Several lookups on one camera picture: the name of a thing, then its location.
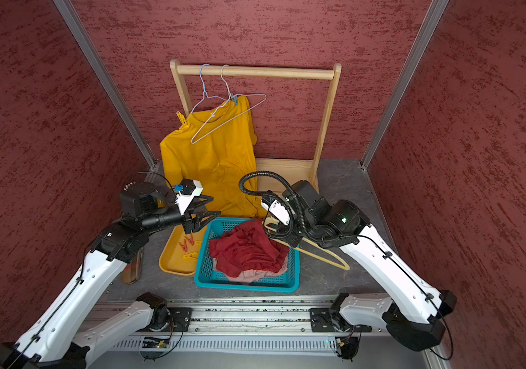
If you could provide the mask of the yellow t-shirt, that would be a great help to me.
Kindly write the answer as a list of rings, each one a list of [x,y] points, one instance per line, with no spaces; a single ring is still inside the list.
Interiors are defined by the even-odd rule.
[[[240,109],[250,106],[245,98],[240,98],[239,104]],[[200,181],[202,193],[214,198],[207,209],[221,212],[223,217],[262,218],[265,210],[261,200],[244,194],[238,186],[244,175],[257,170],[254,152],[257,136],[252,113],[192,145],[192,136],[208,115],[208,111],[203,111],[196,112],[193,118],[186,117],[189,124],[186,129],[180,126],[161,141],[166,178],[175,185],[183,178]]]

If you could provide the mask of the blue clothespin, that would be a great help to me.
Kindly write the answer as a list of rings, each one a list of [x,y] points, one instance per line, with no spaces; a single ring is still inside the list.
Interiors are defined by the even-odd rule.
[[[233,101],[235,103],[235,105],[238,105],[238,95],[230,93],[229,94],[229,98],[230,98],[231,101]]]

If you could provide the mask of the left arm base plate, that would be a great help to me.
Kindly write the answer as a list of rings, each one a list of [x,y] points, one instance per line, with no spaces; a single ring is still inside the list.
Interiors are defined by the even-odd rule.
[[[138,332],[151,334],[170,334],[171,332],[187,332],[191,322],[193,309],[190,307],[158,308],[149,325]]]

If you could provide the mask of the white wire hanger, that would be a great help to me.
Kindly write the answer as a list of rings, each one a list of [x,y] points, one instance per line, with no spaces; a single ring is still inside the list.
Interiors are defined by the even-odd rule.
[[[208,114],[209,114],[208,117],[206,118],[204,122],[201,123],[196,133],[191,138],[190,142],[192,145],[196,145],[198,142],[202,141],[204,138],[208,137],[215,131],[227,125],[228,123],[237,120],[239,117],[249,114],[254,108],[257,108],[258,106],[262,105],[268,100],[268,96],[265,93],[254,93],[254,94],[239,94],[239,93],[235,94],[233,93],[230,89],[229,83],[226,81],[223,75],[225,67],[228,67],[228,65],[223,65],[220,68],[219,77],[221,78],[221,80],[224,82],[224,85],[226,86],[226,92],[228,95],[226,98],[226,101],[224,101],[221,105],[219,105],[215,109],[208,111]],[[230,93],[238,95],[238,105],[235,105],[235,103],[230,100],[229,98]],[[239,104],[240,98],[245,98],[247,102],[249,102],[249,98],[261,98],[261,100],[255,103],[254,105],[250,105],[246,109],[240,109],[240,104]],[[196,114],[196,110],[192,115],[189,115],[189,118],[193,118],[195,114]]]

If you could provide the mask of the light blue wire hanger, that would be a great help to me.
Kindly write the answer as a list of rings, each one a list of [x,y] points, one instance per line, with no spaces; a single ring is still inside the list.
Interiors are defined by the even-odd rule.
[[[192,115],[192,114],[195,112],[195,110],[196,110],[196,109],[197,109],[197,108],[198,108],[198,107],[199,107],[204,101],[206,101],[206,100],[213,100],[213,99],[215,99],[215,100],[220,100],[220,101],[226,101],[226,98],[223,98],[223,97],[221,97],[221,96],[218,96],[218,95],[209,95],[209,93],[208,93],[208,91],[207,91],[207,88],[206,88],[206,83],[205,83],[205,80],[204,80],[204,78],[203,78],[203,74],[202,74],[203,69],[204,69],[204,67],[206,67],[206,66],[210,66],[210,64],[206,63],[206,64],[201,65],[201,66],[200,66],[200,69],[199,69],[199,72],[198,72],[198,76],[199,76],[200,81],[201,81],[201,83],[202,83],[202,98],[200,99],[199,102],[197,102],[197,103],[193,106],[192,110],[190,111],[190,115]]]

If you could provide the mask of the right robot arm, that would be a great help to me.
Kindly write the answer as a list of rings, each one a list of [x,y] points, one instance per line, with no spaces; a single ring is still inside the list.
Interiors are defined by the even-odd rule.
[[[294,248],[303,241],[338,248],[383,288],[376,295],[339,295],[332,306],[335,324],[384,329],[412,351],[430,350],[447,335],[444,318],[453,312],[456,296],[420,278],[355,204],[329,204],[308,181],[298,181],[269,204],[269,211],[278,222],[272,226],[275,240]]]

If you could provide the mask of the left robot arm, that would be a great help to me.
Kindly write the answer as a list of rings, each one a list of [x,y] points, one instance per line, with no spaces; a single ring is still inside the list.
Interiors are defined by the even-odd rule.
[[[0,345],[1,368],[87,368],[135,331],[173,332],[166,301],[144,293],[126,310],[83,333],[79,329],[113,280],[149,242],[151,235],[183,226],[198,232],[218,218],[206,205],[197,180],[162,186],[127,184],[120,193],[121,216],[91,242],[78,271],[38,321],[14,343]]]

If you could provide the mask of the cream plastic hanger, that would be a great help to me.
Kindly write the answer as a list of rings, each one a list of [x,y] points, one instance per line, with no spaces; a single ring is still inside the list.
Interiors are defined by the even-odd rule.
[[[276,234],[278,233],[278,226],[282,225],[280,221],[275,218],[267,217],[263,221],[265,230],[269,233],[270,239],[289,247],[296,252],[310,256],[332,267],[341,269],[343,271],[350,271],[351,267],[347,261],[341,258],[334,252],[323,249],[314,241],[309,240],[305,236],[295,236],[294,238],[280,239]]]

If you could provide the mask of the dark red t-shirt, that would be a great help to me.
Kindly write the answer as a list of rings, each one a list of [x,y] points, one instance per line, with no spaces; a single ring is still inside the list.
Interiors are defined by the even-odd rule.
[[[260,220],[251,220],[209,242],[211,258],[225,252],[260,252],[278,258],[279,255],[289,255],[289,248],[270,239]]]

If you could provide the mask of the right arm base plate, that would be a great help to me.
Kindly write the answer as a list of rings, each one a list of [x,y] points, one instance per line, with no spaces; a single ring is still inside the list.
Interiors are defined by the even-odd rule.
[[[314,333],[370,333],[372,327],[367,325],[353,326],[347,323],[339,313],[329,308],[314,307],[309,310],[311,329]]]

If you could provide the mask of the pink printed t-shirt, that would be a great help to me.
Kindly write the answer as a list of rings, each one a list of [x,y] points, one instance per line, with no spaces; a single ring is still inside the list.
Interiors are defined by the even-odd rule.
[[[278,277],[288,270],[288,255],[278,258],[260,252],[220,253],[213,258],[217,272],[223,273],[231,282],[252,284],[266,277]]]

